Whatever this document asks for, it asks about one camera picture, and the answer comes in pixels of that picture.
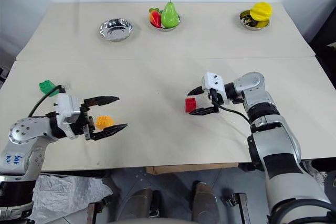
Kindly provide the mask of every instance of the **white table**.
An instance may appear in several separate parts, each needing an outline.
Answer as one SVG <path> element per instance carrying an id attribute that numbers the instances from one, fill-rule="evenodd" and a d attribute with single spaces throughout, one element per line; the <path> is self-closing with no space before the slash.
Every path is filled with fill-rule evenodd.
<path id="1" fill-rule="evenodd" d="M 184 113 L 184 98 L 206 71 L 225 81 L 249 72 L 265 75 L 266 88 L 302 147 L 302 158 L 331 157 L 336 149 L 336 91 L 314 57 L 16 61 L 0 90 L 0 149 L 13 122 L 26 117 L 42 96 L 38 83 L 65 84 L 80 98 L 116 95 L 120 101 L 92 107 L 129 126 L 95 141 L 62 139 L 47 148 L 43 170 L 248 162 L 248 124 L 221 112 Z M 36 115 L 52 111 L 47 99 Z M 203 96 L 198 105 L 210 102 Z M 234 107 L 243 111 L 242 105 Z"/>
<path id="2" fill-rule="evenodd" d="M 305 42 L 281 3 L 273 3 L 271 24 L 250 31 L 239 13 L 253 3 L 175 3 L 181 24 L 163 33 L 148 21 L 149 8 L 165 3 L 56 4 L 46 14 L 17 60 L 220 59 L 310 57 Z M 131 36 L 122 42 L 102 40 L 102 22 L 126 18 Z"/>

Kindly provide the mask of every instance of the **red toy block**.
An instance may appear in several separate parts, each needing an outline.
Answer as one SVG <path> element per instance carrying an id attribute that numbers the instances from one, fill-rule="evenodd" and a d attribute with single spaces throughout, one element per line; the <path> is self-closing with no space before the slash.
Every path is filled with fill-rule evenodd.
<path id="1" fill-rule="evenodd" d="M 186 98 L 185 99 L 185 112 L 189 113 L 196 110 L 196 99 L 195 98 Z"/>

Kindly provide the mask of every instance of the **wooden board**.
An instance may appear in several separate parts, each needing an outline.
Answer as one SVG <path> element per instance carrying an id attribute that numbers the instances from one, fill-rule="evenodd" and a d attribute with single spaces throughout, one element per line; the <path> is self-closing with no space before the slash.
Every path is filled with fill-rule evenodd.
<path id="1" fill-rule="evenodd" d="M 158 175 L 163 173 L 180 173 L 180 172 L 190 172 L 192 170 L 210 170 L 210 169 L 222 169 L 232 167 L 238 167 L 238 163 L 147 166 L 146 172 L 153 175 Z"/>

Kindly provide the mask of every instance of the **yellow toy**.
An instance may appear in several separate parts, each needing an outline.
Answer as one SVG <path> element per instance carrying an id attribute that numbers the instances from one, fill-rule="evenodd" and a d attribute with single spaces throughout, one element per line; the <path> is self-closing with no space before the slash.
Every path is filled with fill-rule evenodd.
<path id="1" fill-rule="evenodd" d="M 268 21 L 272 15 L 272 6 L 266 2 L 259 2 L 252 7 L 250 15 L 256 21 Z"/>
<path id="2" fill-rule="evenodd" d="M 96 120 L 96 124 L 95 126 L 100 129 L 103 130 L 107 127 L 113 126 L 114 125 L 114 120 L 112 119 L 112 117 L 108 116 L 108 115 L 101 115 L 97 118 Z"/>

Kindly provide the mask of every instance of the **empty metal bowl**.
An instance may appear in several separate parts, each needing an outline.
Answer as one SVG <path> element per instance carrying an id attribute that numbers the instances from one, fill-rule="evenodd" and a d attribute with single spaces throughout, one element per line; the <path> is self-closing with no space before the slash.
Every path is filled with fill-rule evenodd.
<path id="1" fill-rule="evenodd" d="M 161 25 L 161 28 L 158 28 L 156 26 L 154 26 L 152 23 L 150 23 L 155 29 L 159 30 L 159 31 L 171 31 L 171 30 L 174 30 L 181 22 L 181 17 L 179 16 L 179 21 L 177 23 L 176 26 L 172 27 L 172 28 L 166 28 L 166 27 L 162 27 Z"/>
<path id="2" fill-rule="evenodd" d="M 123 18 L 115 18 L 105 21 L 100 26 L 101 36 L 110 41 L 121 41 L 130 36 L 132 24 Z"/>
<path id="3" fill-rule="evenodd" d="M 269 25 L 269 20 L 268 21 L 256 21 L 252 19 L 250 16 L 250 11 L 245 10 L 243 11 L 240 16 L 240 23 L 247 29 L 252 30 L 252 31 L 259 31 Z"/>

